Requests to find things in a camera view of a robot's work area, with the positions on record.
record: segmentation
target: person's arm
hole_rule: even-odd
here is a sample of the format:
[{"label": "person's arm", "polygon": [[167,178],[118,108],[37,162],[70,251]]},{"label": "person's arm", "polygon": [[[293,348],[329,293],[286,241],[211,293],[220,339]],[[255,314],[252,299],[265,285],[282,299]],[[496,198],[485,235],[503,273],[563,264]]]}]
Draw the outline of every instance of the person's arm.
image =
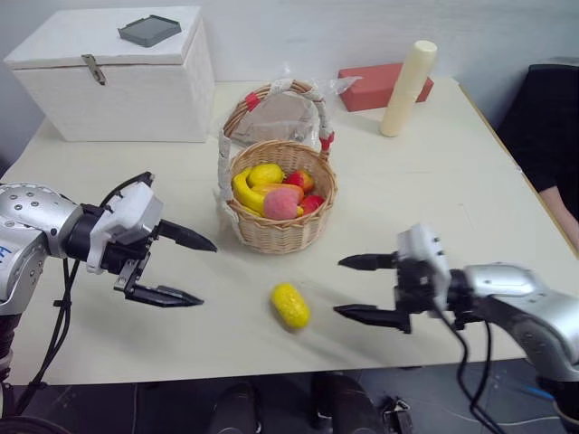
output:
[{"label": "person's arm", "polygon": [[579,222],[565,207],[559,189],[556,186],[549,187],[539,194],[579,253]]}]

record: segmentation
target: person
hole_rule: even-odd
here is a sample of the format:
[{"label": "person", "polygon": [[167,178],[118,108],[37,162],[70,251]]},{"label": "person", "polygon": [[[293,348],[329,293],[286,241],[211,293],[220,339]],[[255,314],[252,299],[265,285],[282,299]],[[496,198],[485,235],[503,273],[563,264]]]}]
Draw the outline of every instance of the person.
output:
[{"label": "person", "polygon": [[531,65],[497,132],[579,254],[578,65]]}]

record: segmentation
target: white wooden box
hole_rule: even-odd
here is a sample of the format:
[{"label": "white wooden box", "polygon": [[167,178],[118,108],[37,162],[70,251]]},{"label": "white wooden box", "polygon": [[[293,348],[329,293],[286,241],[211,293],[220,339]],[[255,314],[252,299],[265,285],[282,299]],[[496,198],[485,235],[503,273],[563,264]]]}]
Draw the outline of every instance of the white wooden box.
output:
[{"label": "white wooden box", "polygon": [[[5,63],[69,141],[203,142],[214,76],[197,6],[63,10],[11,52]],[[151,14],[181,33],[150,48],[118,28]],[[105,84],[81,58],[96,60]]]}]

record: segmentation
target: red box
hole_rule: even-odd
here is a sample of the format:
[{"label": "red box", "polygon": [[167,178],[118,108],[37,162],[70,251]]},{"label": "red box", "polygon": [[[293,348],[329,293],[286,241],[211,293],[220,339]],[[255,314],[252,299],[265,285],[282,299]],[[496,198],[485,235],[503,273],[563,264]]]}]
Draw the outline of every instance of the red box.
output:
[{"label": "red box", "polygon": [[[394,84],[402,69],[401,63],[387,65],[365,66],[363,68],[348,68],[340,70],[337,76],[362,77],[357,80],[348,90],[340,94],[346,104],[347,111],[378,109],[388,106],[392,97]],[[425,101],[431,92],[434,82],[426,79],[422,92],[416,102]]]}]

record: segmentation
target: wicker basket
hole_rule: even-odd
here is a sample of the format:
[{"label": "wicker basket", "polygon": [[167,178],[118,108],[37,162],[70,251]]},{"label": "wicker basket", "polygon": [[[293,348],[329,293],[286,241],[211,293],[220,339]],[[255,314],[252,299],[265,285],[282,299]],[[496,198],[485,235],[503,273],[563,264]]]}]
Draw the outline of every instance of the wicker basket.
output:
[{"label": "wicker basket", "polygon": [[[285,91],[293,91],[311,100],[318,109],[321,151],[318,153],[294,141],[269,140],[244,149],[230,164],[232,141],[229,137],[243,116],[260,101]],[[233,230],[243,244],[262,253],[283,254],[305,249],[319,237],[337,192],[336,177],[327,163],[333,139],[334,132],[327,122],[325,102],[318,90],[306,83],[278,80],[250,93],[237,105],[219,137],[218,175],[223,208],[230,215]],[[293,220],[275,221],[246,211],[233,197],[232,179],[244,169],[261,163],[277,163],[287,174],[297,169],[306,169],[316,181],[313,194],[319,194],[326,200],[314,212]]]}]

